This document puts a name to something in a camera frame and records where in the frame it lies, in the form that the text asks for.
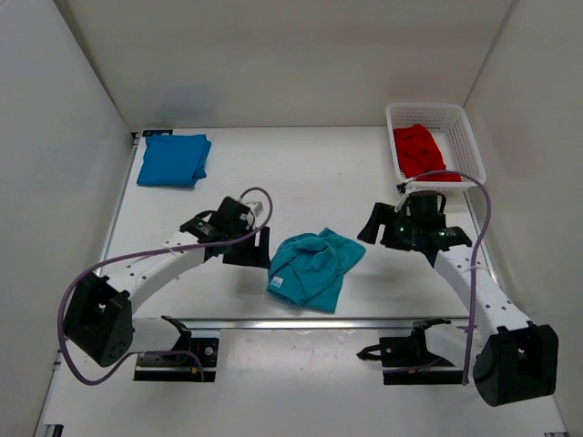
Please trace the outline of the blue t shirt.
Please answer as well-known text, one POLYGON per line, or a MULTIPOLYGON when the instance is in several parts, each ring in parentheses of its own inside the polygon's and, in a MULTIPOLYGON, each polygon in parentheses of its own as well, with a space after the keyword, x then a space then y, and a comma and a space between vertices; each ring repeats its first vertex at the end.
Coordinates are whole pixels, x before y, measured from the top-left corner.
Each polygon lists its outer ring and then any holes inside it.
POLYGON ((146 150, 137 184, 152 188, 194 189, 207 177, 206 161, 211 142, 204 134, 153 136, 146 138, 146 150))

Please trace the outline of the teal t shirt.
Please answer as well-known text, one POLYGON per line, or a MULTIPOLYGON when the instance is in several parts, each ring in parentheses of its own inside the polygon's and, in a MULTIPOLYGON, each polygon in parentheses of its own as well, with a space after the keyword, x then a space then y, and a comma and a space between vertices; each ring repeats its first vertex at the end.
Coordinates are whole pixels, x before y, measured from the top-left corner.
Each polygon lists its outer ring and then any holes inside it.
POLYGON ((344 276, 365 252, 361 244, 328 228, 288 238, 271 260, 267 292, 294 307, 333 314, 344 276))

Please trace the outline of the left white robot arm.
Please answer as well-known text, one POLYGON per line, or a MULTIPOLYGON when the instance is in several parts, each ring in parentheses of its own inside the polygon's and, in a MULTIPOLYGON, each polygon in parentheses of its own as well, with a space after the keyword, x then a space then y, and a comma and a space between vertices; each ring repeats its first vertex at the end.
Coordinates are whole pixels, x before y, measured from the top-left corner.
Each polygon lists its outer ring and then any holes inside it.
POLYGON ((114 259, 119 270, 81 274, 67 289, 57 316, 59 345, 72 342, 102 368, 134 353, 159 352, 171 364, 191 352, 186 326, 170 316, 139 318, 138 309, 183 273, 215 257, 224 263, 267 269, 270 230, 250 225, 223 228, 197 218, 160 249, 114 259))

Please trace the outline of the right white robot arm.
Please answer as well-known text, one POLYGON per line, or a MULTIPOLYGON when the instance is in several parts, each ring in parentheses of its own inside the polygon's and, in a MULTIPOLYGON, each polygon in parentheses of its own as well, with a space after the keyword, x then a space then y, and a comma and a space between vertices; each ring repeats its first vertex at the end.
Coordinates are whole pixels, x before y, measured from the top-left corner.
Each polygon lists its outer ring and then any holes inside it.
POLYGON ((448 382, 472 380, 490 406, 554 394, 556 332, 510 301, 478 262, 475 243, 461 228, 447 226, 445 204, 434 191, 414 193, 401 207, 377 202, 357 238, 423 254, 467 309, 467 330, 445 318, 416 320, 408 336, 382 337, 359 358, 380 361, 389 384, 428 383, 432 377, 421 370, 453 367, 448 382))

